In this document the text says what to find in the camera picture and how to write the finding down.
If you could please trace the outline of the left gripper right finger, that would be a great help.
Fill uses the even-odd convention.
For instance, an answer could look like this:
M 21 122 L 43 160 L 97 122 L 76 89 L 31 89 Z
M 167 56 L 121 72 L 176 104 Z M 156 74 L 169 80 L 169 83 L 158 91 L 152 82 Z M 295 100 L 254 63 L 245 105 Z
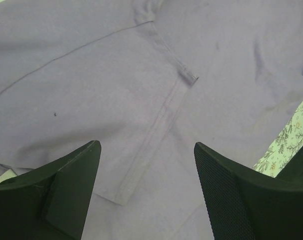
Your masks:
M 303 240 L 303 147 L 276 177 L 201 142 L 194 157 L 216 240 Z

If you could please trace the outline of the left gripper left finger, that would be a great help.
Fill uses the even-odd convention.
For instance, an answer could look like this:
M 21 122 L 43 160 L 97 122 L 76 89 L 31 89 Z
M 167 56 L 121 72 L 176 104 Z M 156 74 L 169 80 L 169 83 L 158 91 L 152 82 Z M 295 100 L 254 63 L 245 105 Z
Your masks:
M 0 183 L 0 240 L 80 240 L 101 156 L 93 140 Z

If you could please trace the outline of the purple t shirt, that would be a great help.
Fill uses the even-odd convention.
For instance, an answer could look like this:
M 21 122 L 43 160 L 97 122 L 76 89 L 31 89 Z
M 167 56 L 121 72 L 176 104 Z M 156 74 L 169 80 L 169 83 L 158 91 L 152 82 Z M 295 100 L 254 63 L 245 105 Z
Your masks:
M 303 101 L 303 0 L 0 2 L 0 175 L 92 140 L 85 240 L 211 240 L 201 142 L 252 167 Z

